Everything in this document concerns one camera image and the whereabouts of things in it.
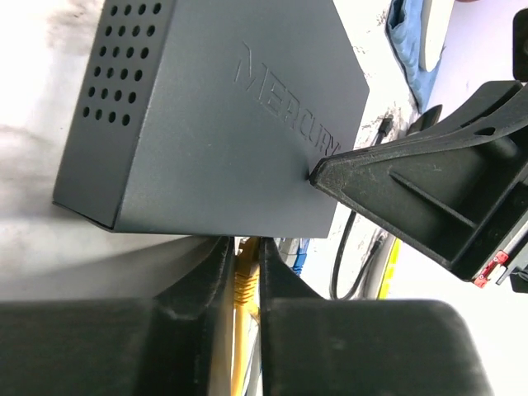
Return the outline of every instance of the embossed mercury logo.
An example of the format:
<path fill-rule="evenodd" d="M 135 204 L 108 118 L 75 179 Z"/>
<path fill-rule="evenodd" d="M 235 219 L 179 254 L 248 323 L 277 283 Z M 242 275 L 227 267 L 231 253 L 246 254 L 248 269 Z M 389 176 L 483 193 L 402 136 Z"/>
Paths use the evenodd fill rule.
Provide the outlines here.
<path fill-rule="evenodd" d="M 260 103 L 280 122 L 298 132 L 304 140 L 318 149 L 324 156 L 333 155 L 341 145 L 320 123 L 312 111 L 302 107 L 299 99 L 279 80 L 264 63 L 256 63 L 252 50 L 242 43 L 240 59 L 234 76 L 234 83 Z"/>

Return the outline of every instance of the cable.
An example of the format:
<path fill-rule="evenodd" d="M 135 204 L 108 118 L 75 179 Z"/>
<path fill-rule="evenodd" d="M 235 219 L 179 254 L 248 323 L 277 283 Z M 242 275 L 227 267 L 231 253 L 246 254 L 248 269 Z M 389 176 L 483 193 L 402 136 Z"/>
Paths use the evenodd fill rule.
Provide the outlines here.
<path fill-rule="evenodd" d="M 374 143 L 372 144 L 372 146 L 377 146 L 378 144 L 381 144 L 383 139 L 387 137 L 387 134 L 389 134 L 392 127 L 393 127 L 393 117 L 391 115 L 388 115 L 387 117 L 383 118 L 383 120 L 381 121 L 381 125 L 378 128 L 378 133 L 376 134 L 376 137 L 374 139 Z M 356 215 L 357 213 L 353 210 L 348 216 L 348 220 L 346 221 L 346 224 L 345 224 L 345 229 L 343 230 L 343 235 L 341 236 L 341 242 L 339 243 L 339 247 L 337 248 L 336 259 L 333 263 L 333 268 L 332 268 L 332 278 L 330 281 L 330 299 L 350 299 L 356 294 L 356 292 L 358 291 L 363 281 L 363 278 L 365 277 L 367 268 L 370 266 L 370 264 L 374 260 L 374 256 L 376 252 L 378 251 L 378 249 L 380 248 L 381 243 L 383 242 L 383 238 L 381 236 L 379 236 L 376 239 L 376 241 L 374 242 L 374 244 L 369 250 L 369 255 L 365 263 L 361 265 L 360 272 L 358 273 L 354 284 L 344 296 L 338 297 L 337 296 L 337 282 L 339 280 L 339 270 L 341 269 L 343 254 L 345 252 L 345 247 L 347 246 L 348 238 L 350 237 L 352 227 L 354 225 L 354 222 L 356 221 Z"/>
<path fill-rule="evenodd" d="M 297 249 L 297 258 L 295 259 L 295 264 L 291 267 L 292 271 L 297 275 L 303 271 L 304 263 L 306 262 L 308 246 L 310 244 L 309 238 L 301 238 L 299 241 L 299 248 Z"/>
<path fill-rule="evenodd" d="M 251 316 L 258 320 L 255 293 L 258 286 L 259 238 L 250 238 L 240 245 L 234 274 L 234 358 L 231 379 L 231 396 L 240 396 L 244 386 L 245 370 L 248 367 L 248 324 Z"/>
<path fill-rule="evenodd" d="M 260 341 L 259 341 L 259 333 L 260 333 L 260 326 L 257 324 L 257 322 L 253 321 L 252 325 L 250 326 L 250 330 L 248 332 L 248 340 L 250 342 L 251 348 L 251 354 L 249 356 L 249 359 L 247 360 L 247 368 L 246 368 L 246 374 L 244 376 L 244 386 L 243 386 L 243 394 L 248 395 L 248 388 L 249 384 L 252 379 L 252 367 L 256 360 L 258 360 L 258 365 L 261 365 L 261 357 L 257 356 L 257 348 L 260 348 Z"/>
<path fill-rule="evenodd" d="M 251 367 L 249 369 L 249 381 L 247 384 L 247 390 L 245 396 L 256 396 L 258 391 L 258 380 L 262 373 L 261 363 L 261 334 L 260 329 L 257 334 L 257 340 L 255 341 L 254 355 L 252 358 Z"/>

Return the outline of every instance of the router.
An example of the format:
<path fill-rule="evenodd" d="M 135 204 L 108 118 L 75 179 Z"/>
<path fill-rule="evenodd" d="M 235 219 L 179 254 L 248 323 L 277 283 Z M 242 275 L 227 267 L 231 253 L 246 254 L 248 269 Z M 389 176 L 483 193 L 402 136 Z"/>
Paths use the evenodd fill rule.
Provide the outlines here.
<path fill-rule="evenodd" d="M 106 1 L 54 203 L 118 233 L 324 238 L 369 88 L 332 0 Z"/>

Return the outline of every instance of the blue cable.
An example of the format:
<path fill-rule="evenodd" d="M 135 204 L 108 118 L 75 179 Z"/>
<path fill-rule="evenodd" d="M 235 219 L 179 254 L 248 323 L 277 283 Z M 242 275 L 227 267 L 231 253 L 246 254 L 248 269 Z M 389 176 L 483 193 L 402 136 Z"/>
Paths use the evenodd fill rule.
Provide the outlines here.
<path fill-rule="evenodd" d="M 295 264 L 291 267 L 292 271 L 300 276 L 303 271 L 304 262 L 306 262 L 308 246 L 310 244 L 309 238 L 301 238 L 299 242 L 299 249 L 297 249 L 297 258 L 295 259 Z"/>

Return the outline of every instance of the blue cloth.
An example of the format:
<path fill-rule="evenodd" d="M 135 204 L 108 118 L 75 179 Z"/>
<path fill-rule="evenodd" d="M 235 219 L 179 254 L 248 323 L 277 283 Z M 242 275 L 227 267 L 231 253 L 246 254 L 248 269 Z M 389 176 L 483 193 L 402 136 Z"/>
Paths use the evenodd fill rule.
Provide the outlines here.
<path fill-rule="evenodd" d="M 407 84 L 423 113 L 431 97 L 440 61 L 427 72 L 420 67 L 423 0 L 393 0 L 387 18 L 387 31 L 394 52 L 403 66 Z"/>

